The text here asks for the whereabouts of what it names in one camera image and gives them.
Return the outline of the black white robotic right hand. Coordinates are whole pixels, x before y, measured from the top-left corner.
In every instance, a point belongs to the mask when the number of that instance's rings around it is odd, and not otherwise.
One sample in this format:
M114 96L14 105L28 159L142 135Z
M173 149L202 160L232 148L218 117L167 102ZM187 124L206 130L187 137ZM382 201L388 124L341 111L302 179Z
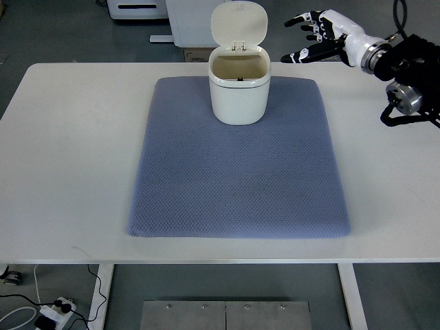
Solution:
M298 14L285 22L285 27L296 24L310 33L306 39L314 44L284 55L282 63L313 63L337 56L345 65L373 74L380 57L391 49L388 41L369 36L361 26L335 10Z

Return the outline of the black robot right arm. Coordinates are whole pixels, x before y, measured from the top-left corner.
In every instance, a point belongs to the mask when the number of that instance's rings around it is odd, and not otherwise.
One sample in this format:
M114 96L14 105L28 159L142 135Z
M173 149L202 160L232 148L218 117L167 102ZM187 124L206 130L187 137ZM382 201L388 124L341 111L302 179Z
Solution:
M397 4L401 3L403 18L399 19ZM439 46L415 34L407 35L405 1L393 2L396 33L402 41L392 46L387 40L367 49L362 69L388 81L388 106L380 120L388 127L416 122L439 126Z

